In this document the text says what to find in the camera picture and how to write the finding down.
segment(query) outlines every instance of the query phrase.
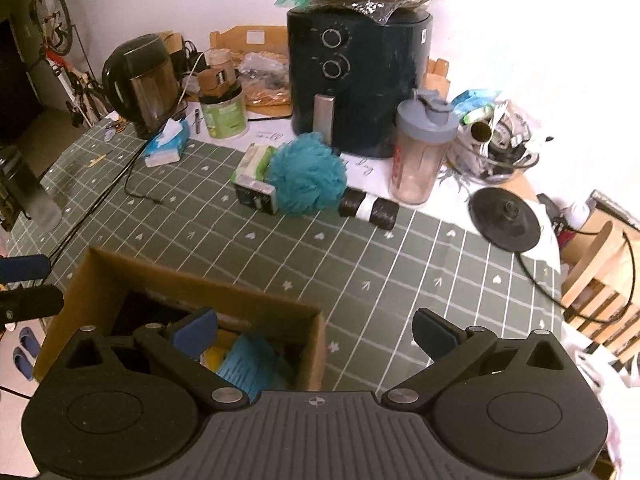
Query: slipper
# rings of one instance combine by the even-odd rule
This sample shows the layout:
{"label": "slipper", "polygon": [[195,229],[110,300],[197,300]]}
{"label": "slipper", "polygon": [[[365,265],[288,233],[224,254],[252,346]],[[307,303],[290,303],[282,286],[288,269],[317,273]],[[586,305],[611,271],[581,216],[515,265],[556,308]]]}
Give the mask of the slipper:
{"label": "slipper", "polygon": [[14,349],[14,365],[28,381],[33,379],[33,366],[19,346]]}
{"label": "slipper", "polygon": [[38,357],[40,353],[40,343],[38,343],[36,336],[33,334],[33,330],[28,326],[20,330],[20,345],[31,354],[31,357],[34,359]]}

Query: air fryer knob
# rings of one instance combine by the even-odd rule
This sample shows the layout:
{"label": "air fryer knob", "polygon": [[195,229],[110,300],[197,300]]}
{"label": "air fryer knob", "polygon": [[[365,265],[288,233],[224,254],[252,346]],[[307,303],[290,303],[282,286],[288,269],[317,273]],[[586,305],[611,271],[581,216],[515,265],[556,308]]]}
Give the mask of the air fryer knob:
{"label": "air fryer knob", "polygon": [[349,61],[344,56],[333,56],[322,64],[322,75],[327,79],[339,79],[349,71]]}
{"label": "air fryer knob", "polygon": [[328,48],[338,48],[346,40],[346,34],[337,28],[328,28],[322,33],[322,44]]}

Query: shaker bottle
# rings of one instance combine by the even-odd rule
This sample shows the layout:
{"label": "shaker bottle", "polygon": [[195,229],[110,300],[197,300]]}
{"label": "shaker bottle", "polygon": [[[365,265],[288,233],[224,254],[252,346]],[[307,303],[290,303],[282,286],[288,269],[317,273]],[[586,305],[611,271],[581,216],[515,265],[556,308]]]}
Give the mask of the shaker bottle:
{"label": "shaker bottle", "polygon": [[436,91],[414,91],[398,105],[396,152],[389,191],[411,205],[426,202],[451,141],[458,134],[453,107]]}

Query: kettle handle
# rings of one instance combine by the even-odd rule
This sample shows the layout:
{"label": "kettle handle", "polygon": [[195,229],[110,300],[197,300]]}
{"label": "kettle handle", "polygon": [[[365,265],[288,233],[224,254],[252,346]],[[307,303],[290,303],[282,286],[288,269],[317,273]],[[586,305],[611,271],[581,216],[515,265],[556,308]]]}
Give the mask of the kettle handle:
{"label": "kettle handle", "polygon": [[124,56],[121,53],[114,52],[104,62],[102,86],[107,99],[117,113],[134,123],[144,122],[131,82],[124,71]]}

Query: black air fryer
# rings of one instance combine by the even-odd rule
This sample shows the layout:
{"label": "black air fryer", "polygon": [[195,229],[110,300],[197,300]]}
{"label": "black air fryer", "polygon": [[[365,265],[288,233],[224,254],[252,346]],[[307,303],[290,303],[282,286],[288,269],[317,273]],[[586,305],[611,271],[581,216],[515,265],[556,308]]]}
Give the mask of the black air fryer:
{"label": "black air fryer", "polygon": [[386,25],[347,9],[290,10],[293,131],[319,130],[353,155],[392,156],[396,107],[422,80],[432,22],[423,10],[396,10]]}

